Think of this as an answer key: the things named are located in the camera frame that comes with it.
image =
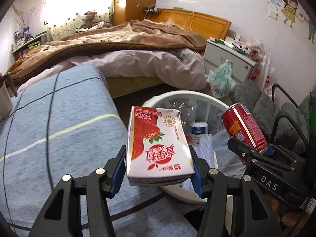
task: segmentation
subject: brown blanket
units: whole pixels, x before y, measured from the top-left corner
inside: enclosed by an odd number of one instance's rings
[[[117,50],[174,50],[189,48],[204,51],[206,39],[179,27],[148,21],[129,21],[121,25],[76,33],[56,42],[47,42],[19,58],[7,72],[15,85],[73,56],[93,56]]]

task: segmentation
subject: yellow stripe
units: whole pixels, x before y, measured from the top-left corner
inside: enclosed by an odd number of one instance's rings
[[[66,129],[64,129],[64,130],[61,130],[61,131],[59,131],[59,132],[56,132],[56,133],[50,135],[50,136],[48,137],[48,139],[49,139],[49,140],[50,140],[50,139],[53,139],[53,138],[55,138],[55,137],[57,137],[57,136],[60,136],[60,135],[62,135],[62,134],[68,133],[68,132],[73,131],[73,130],[76,130],[76,129],[80,128],[80,127],[83,127],[83,126],[92,124],[93,122],[96,122],[96,121],[101,120],[101,119],[109,118],[109,117],[114,117],[114,118],[121,119],[121,118],[120,118],[118,115],[116,115],[116,114],[112,114],[112,113],[110,113],[110,114],[104,114],[104,115],[95,117],[95,118],[93,118],[93,119],[87,120],[87,121],[85,121],[85,122],[79,123],[79,124],[77,124],[77,125],[68,127],[68,128],[66,128]],[[23,152],[23,151],[27,151],[28,149],[33,148],[34,146],[36,146],[36,145],[38,145],[38,144],[40,144],[40,143],[42,143],[42,142],[45,142],[45,141],[46,141],[46,138],[43,138],[43,139],[38,140],[38,141],[35,141],[35,142],[33,142],[32,144],[26,146],[26,147],[23,148],[23,149],[17,150],[17,151],[12,152],[12,153],[9,153],[8,155],[5,156],[5,158],[9,158],[9,157],[12,157],[12,156],[14,156],[14,155],[17,155],[17,154],[19,154],[19,153],[21,153],[21,152]]]

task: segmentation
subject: wall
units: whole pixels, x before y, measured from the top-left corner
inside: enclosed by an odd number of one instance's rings
[[[30,33],[33,36],[46,30],[43,14],[44,2],[45,0],[15,0],[13,3],[13,6],[17,11],[27,11],[32,7],[35,7],[29,24]],[[17,18],[18,15],[11,6],[0,23],[0,72],[2,73],[5,73],[14,63],[14,58],[11,54],[11,45],[14,43],[14,33],[16,31],[19,31],[20,33],[23,32],[15,21]]]
[[[268,17],[267,0],[157,0],[159,8],[183,7],[232,21],[230,29],[242,36],[256,36],[273,55],[277,82],[297,102],[316,84],[316,46],[284,22]],[[279,95],[280,103],[287,101]]]

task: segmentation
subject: drawer handle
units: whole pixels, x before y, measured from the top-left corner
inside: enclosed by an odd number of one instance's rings
[[[221,57],[221,61],[222,61],[222,64],[224,64],[226,61],[228,61],[228,62],[232,65],[232,67],[233,67],[233,63],[232,63],[231,61],[226,60],[226,59],[224,59],[224,58],[222,58],[222,57]]]

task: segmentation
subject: wooden headboard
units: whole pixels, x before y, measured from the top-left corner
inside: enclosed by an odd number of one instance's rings
[[[147,19],[154,22],[171,23],[187,31],[191,31],[192,28],[194,32],[206,38],[214,37],[218,39],[225,39],[232,23],[229,20],[199,12],[194,12],[193,16],[192,11],[177,9],[162,9],[160,14],[149,13]]]

